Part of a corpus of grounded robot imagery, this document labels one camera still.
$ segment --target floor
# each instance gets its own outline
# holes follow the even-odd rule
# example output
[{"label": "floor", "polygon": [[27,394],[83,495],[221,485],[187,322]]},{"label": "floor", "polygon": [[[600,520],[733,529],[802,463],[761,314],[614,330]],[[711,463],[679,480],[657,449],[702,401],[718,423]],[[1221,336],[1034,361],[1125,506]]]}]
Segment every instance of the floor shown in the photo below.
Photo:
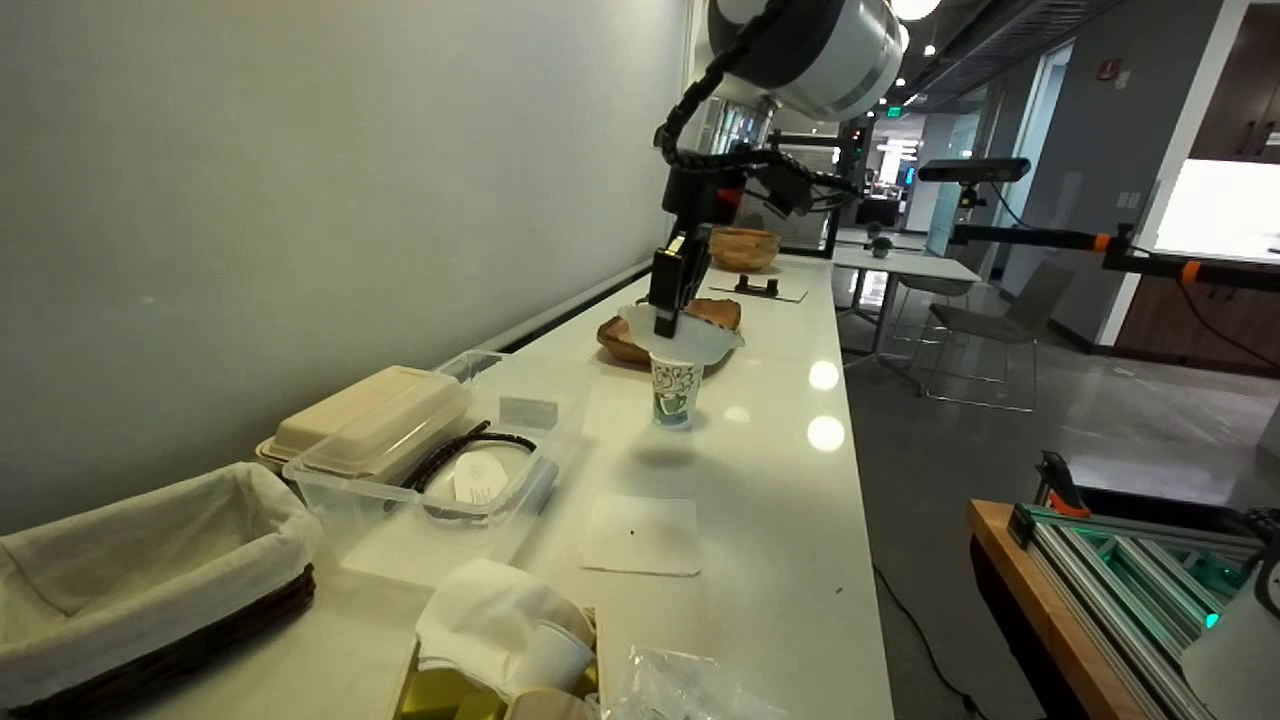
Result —
[{"label": "floor", "polygon": [[[1033,684],[970,585],[967,501],[1028,501],[1044,449],[1069,456],[1079,485],[1206,506],[1280,506],[1280,480],[1252,463],[1252,446],[1280,405],[1277,381],[1223,375],[1071,344],[1041,349],[1034,414],[925,401],[907,344],[928,297],[913,291],[884,353],[858,356],[868,324],[842,314],[847,390],[858,477],[881,572],[921,616],[941,669],[993,720],[1044,718]],[[928,674],[907,620],[881,592],[894,718],[967,718]]]}]

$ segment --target cloth liner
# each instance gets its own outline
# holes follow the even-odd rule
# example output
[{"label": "cloth liner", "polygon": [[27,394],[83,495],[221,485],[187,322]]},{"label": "cloth liner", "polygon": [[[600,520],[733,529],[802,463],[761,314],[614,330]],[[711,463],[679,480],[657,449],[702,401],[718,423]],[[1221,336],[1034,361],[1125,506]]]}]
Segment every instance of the cloth liner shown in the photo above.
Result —
[{"label": "cloth liner", "polygon": [[259,463],[229,463],[0,540],[0,709],[166,647],[294,580],[320,523]]},{"label": "cloth liner", "polygon": [[593,664],[593,623],[549,585],[491,561],[456,567],[415,620],[419,669],[458,669],[516,700],[570,690]]}]

